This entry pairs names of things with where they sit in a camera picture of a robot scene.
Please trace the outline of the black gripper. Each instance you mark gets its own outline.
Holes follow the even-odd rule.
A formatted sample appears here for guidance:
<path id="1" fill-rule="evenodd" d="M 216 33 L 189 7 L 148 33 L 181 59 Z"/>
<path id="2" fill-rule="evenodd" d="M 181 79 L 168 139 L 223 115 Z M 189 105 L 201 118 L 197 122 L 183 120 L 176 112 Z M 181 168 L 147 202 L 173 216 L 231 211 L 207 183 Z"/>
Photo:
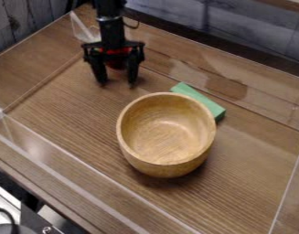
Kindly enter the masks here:
<path id="1" fill-rule="evenodd" d="M 125 40 L 117 47 L 108 47 L 101 41 L 92 43 L 82 43 L 80 45 L 82 49 L 82 59 L 85 62 L 89 62 L 93 76 L 101 86 L 106 84 L 106 68 L 104 61 L 106 61 L 106 54 L 100 51 L 129 48 L 129 54 L 127 56 L 127 75 L 128 75 L 128 84 L 135 85 L 139 63 L 144 61 L 144 46 L 145 44 L 140 41 Z"/>

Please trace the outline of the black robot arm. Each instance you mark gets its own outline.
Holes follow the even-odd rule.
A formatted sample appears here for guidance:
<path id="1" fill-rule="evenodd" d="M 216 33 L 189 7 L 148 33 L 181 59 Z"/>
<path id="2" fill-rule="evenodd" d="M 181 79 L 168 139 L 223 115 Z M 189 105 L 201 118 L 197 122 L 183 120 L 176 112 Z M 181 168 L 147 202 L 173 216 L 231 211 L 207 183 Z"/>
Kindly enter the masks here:
<path id="1" fill-rule="evenodd" d="M 125 69 L 127 80 L 131 87 L 135 86 L 139 64 L 145 60 L 141 41 L 128 40 L 124 28 L 132 27 L 123 21 L 121 12 L 127 0 L 92 0 L 96 9 L 96 22 L 100 29 L 100 40 L 82 43 L 82 59 L 89 63 L 96 81 L 101 86 L 106 84 L 106 68 Z"/>

